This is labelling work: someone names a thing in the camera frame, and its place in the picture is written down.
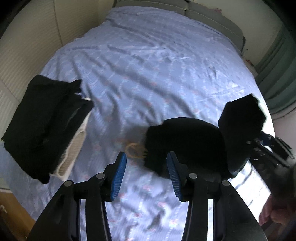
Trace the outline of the person's right hand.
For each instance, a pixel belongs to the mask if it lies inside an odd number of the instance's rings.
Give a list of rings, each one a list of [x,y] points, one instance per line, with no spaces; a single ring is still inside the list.
[[[270,219],[275,223],[287,226],[295,214],[295,198],[277,199],[270,195],[259,215],[259,225],[267,223]]]

